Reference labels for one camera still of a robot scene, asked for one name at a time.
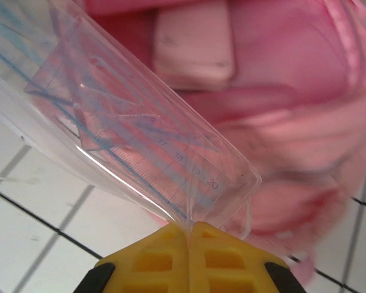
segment blue markings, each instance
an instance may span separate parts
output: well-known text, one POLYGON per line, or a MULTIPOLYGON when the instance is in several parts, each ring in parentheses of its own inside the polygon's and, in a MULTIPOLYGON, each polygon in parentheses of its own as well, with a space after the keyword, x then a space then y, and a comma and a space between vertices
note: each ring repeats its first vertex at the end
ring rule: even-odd
MULTIPOLYGON (((22 27, 23 29, 27 30, 27 28, 24 27, 24 24, 21 22, 21 20, 17 19, 15 15, 13 15, 13 14, 11 15, 10 11, 8 9, 5 9, 5 6, 4 6, 4 8, 3 8, 3 6, 0 7, 0 12, 5 19, 11 18, 11 22, 13 25, 17 24, 19 27, 22 27)), ((72 29, 72 34, 78 35, 78 34, 82 33, 82 32, 76 31, 75 28, 77 28, 77 27, 74 27, 72 29)), ((103 110, 102 105, 95 102, 95 94, 96 94, 96 96, 104 95, 104 97, 107 97, 110 95, 110 98, 108 98, 108 100, 110 102, 112 102, 112 101, 115 101, 116 99, 118 99, 116 106, 119 106, 122 110, 124 110, 124 108, 127 107, 127 109, 134 109, 135 111, 137 111, 136 113, 140 114, 141 108, 139 108, 139 105, 142 102, 142 99, 138 95, 135 88, 133 88, 133 86, 131 86, 129 84, 129 82, 126 80, 125 77, 119 75, 110 65, 106 64, 105 61, 102 60, 100 57, 98 57, 96 55, 90 56, 91 60, 94 60, 93 65, 95 65, 97 67, 103 67, 104 69, 108 70, 108 72, 110 74, 112 74, 114 76, 114 78, 116 78, 122 84, 124 84, 125 88, 130 91, 130 93, 132 94, 132 96, 135 98, 136 101, 129 101, 129 100, 120 98, 118 96, 112 95, 111 93, 107 92, 106 88, 103 85, 101 85, 100 82, 97 81, 92 76, 92 74, 90 74, 89 60, 83 60, 84 63, 78 62, 77 60, 73 61, 69 58, 69 55, 65 54, 64 46, 59 45, 59 47, 61 48, 59 53, 61 53, 62 57, 65 58, 64 65, 69 67, 70 70, 71 70, 71 68, 76 68, 76 70, 79 70, 81 72, 86 72, 84 75, 81 76, 81 78, 83 79, 82 82, 87 87, 91 87, 90 90, 93 91, 93 94, 92 94, 92 92, 90 92, 90 93, 85 93, 83 95, 83 93, 79 92, 79 90, 81 90, 81 89, 78 87, 78 85, 76 85, 75 80, 73 78, 71 79, 69 76, 67 76, 67 73, 65 70, 59 70, 59 68, 54 68, 54 65, 46 63, 45 60, 38 54, 38 52, 36 50, 33 50, 32 48, 27 46, 25 44, 25 42, 23 42, 21 36, 19 36, 16 32, 12 31, 7 26, 0 23, 0 34, 2 35, 2 37, 4 39, 6 39, 8 42, 12 43, 12 45, 17 50, 22 52, 28 59, 32 60, 39 67, 44 67, 45 70, 47 69, 48 71, 57 70, 56 74, 52 74, 52 75, 54 75, 54 77, 59 80, 60 84, 66 86, 66 88, 70 90, 71 94, 75 93, 76 96, 79 96, 81 98, 79 100, 79 102, 81 102, 81 103, 85 102, 86 107, 88 104, 88 106, 90 106, 92 109, 102 111, 103 110)), ((88 33, 87 37, 90 38, 91 41, 98 42, 98 40, 92 34, 88 33)), ((81 48, 81 44, 79 43, 80 40, 77 37, 74 37, 73 40, 77 40, 77 44, 73 44, 73 45, 74 45, 74 47, 77 47, 76 48, 77 50, 79 50, 79 52, 78 52, 79 55, 81 56, 81 54, 86 54, 86 52, 82 51, 82 49, 86 49, 86 48, 81 48)), ((41 43, 48 44, 49 42, 48 41, 44 42, 43 40, 41 40, 41 43)), ((103 46, 99 46, 98 49, 101 49, 104 52, 107 52, 107 54, 109 54, 109 55, 112 54, 112 52, 109 49, 103 48, 103 46)), ((75 100, 75 102, 69 101, 68 99, 65 99, 59 95, 50 94, 49 93, 51 91, 50 89, 46 89, 46 88, 42 87, 39 82, 36 82, 35 80, 31 79, 26 73, 21 71, 14 64, 14 62, 11 62, 8 59, 8 56, 6 57, 5 55, 0 53, 0 59, 3 60, 10 68, 12 68, 14 70, 14 72, 18 73, 23 79, 25 79, 29 83, 29 85, 32 85, 35 87, 35 89, 33 89, 33 90, 28 90, 27 93, 29 93, 31 95, 39 95, 39 96, 49 100, 52 103, 52 105, 54 105, 61 113, 63 113, 67 118, 69 118, 74 124, 76 124, 76 126, 81 131, 86 133, 86 135, 88 135, 97 145, 99 145, 101 150, 106 151, 120 165, 122 165, 129 173, 133 174, 136 178, 138 178, 145 187, 149 188, 156 195, 156 197, 160 198, 164 203, 169 205, 181 217, 183 217, 184 219, 187 219, 186 213, 181 211, 179 209, 179 207, 177 207, 174 203, 172 203, 169 199, 167 199, 164 195, 162 195, 149 181, 147 181, 144 178, 144 176, 142 176, 141 174, 136 172, 133 167, 131 167, 127 162, 125 162, 122 157, 119 157, 116 153, 114 153, 111 150, 111 148, 112 148, 111 142, 109 142, 106 139, 101 139, 97 135, 92 133, 81 121, 79 121, 76 117, 74 117, 72 114, 70 114, 65 109, 65 107, 70 107, 73 109, 76 108, 77 107, 76 100, 75 100)), ((119 56, 116 56, 115 61, 121 65, 120 68, 127 70, 127 76, 129 76, 130 78, 133 78, 130 71, 126 68, 125 64, 121 60, 119 60, 119 56)), ((160 103, 160 101, 146 88, 146 86, 144 86, 144 84, 142 84, 136 78, 133 78, 132 81, 134 82, 134 85, 145 94, 145 96, 147 98, 152 99, 152 101, 160 108, 161 112, 164 111, 163 115, 169 115, 171 117, 173 116, 173 114, 168 113, 168 109, 163 107, 162 103, 160 103)), ((122 137, 131 147, 133 147, 136 151, 138 151, 138 153, 140 153, 142 156, 144 156, 147 160, 152 162, 152 164, 155 167, 157 167, 158 169, 160 169, 162 172, 164 172, 170 166, 170 164, 167 164, 164 160, 162 160, 156 154, 152 153, 151 150, 144 143, 142 143, 139 139, 134 137, 133 134, 126 127, 124 127, 124 125, 122 123, 117 124, 117 121, 113 121, 110 118, 107 118, 106 116, 103 116, 103 114, 100 114, 100 113, 99 114, 93 113, 93 114, 98 117, 98 119, 104 124, 104 126, 106 126, 107 128, 110 128, 117 135, 122 137)), ((213 186, 214 190, 211 190, 211 191, 215 192, 216 194, 219 194, 220 192, 222 192, 222 190, 224 190, 224 186, 222 186, 220 183, 216 183, 217 190, 215 190, 214 179, 211 179, 204 169, 193 165, 192 162, 190 161, 190 159, 187 157, 187 155, 184 154, 184 152, 182 153, 181 151, 179 151, 179 149, 177 149, 176 147, 173 146, 173 142, 171 142, 170 139, 180 140, 187 144, 190 144, 190 143, 198 144, 198 142, 195 140, 195 138, 191 137, 187 133, 187 128, 181 126, 181 128, 184 129, 185 130, 184 132, 186 133, 185 136, 181 136, 177 132, 168 132, 168 131, 166 132, 164 130, 154 127, 152 124, 143 123, 140 120, 138 120, 137 123, 135 122, 133 125, 136 125, 136 127, 141 129, 143 134, 148 136, 148 138, 150 138, 155 145, 157 145, 158 147, 161 147, 169 156, 171 156, 174 159, 175 162, 180 164, 188 172, 195 175, 203 184, 209 185, 210 186, 209 190, 211 190, 212 186, 213 186)), ((196 187, 193 187, 192 184, 190 184, 190 182, 187 181, 187 178, 185 178, 184 176, 181 176, 177 171, 173 170, 172 168, 169 168, 168 171, 165 172, 165 175, 167 175, 167 177, 169 177, 172 181, 174 181, 175 184, 177 186, 179 186, 180 189, 184 190, 187 195, 194 197, 198 201, 198 204, 200 204, 203 207, 208 208, 208 209, 210 209, 212 207, 213 201, 210 198, 208 198, 207 196, 200 194, 198 192, 198 189, 196 187)))

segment yellow plastic object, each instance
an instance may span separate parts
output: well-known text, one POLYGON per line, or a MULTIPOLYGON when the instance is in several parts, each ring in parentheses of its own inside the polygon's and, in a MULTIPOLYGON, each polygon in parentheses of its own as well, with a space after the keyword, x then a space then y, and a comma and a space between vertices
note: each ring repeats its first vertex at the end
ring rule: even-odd
POLYGON ((283 260, 199 222, 190 239, 190 293, 278 293, 266 262, 289 268, 283 260))
POLYGON ((168 224, 150 236, 100 260, 115 270, 103 293, 188 293, 185 231, 168 224))
POLYGON ((305 293, 286 263, 198 222, 176 224, 100 260, 74 293, 305 293))

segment black plastic part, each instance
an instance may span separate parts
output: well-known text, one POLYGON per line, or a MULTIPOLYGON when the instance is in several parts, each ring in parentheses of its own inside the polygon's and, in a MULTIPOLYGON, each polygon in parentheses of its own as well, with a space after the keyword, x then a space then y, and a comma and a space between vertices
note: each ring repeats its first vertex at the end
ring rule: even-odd
POLYGON ((290 269, 273 262, 266 262, 264 266, 279 293, 306 293, 290 269))
POLYGON ((103 293, 114 270, 115 265, 110 262, 94 267, 88 271, 73 293, 103 293))

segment number 20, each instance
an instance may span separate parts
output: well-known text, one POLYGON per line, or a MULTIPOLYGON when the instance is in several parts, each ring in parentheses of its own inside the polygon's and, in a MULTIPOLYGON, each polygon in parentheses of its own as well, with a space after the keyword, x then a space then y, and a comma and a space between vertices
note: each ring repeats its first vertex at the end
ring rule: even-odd
POLYGON ((207 184, 209 186, 211 186, 213 189, 217 189, 218 188, 218 183, 214 181, 214 179, 210 179, 207 184))

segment pink backpack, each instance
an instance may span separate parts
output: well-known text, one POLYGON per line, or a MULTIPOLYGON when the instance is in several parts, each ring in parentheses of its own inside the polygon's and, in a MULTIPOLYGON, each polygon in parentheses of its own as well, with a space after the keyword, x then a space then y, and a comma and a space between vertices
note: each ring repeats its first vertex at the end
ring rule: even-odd
MULTIPOLYGON (((151 66, 152 12, 114 14, 128 6, 84 1, 151 66), (130 24, 143 33, 128 34, 130 24)), ((339 223, 366 175, 366 8, 358 0, 235 0, 230 10, 234 34, 244 34, 231 88, 181 95, 262 176, 246 240, 281 256, 311 251, 339 223)), ((246 213, 241 209, 228 231, 239 230, 246 213)))

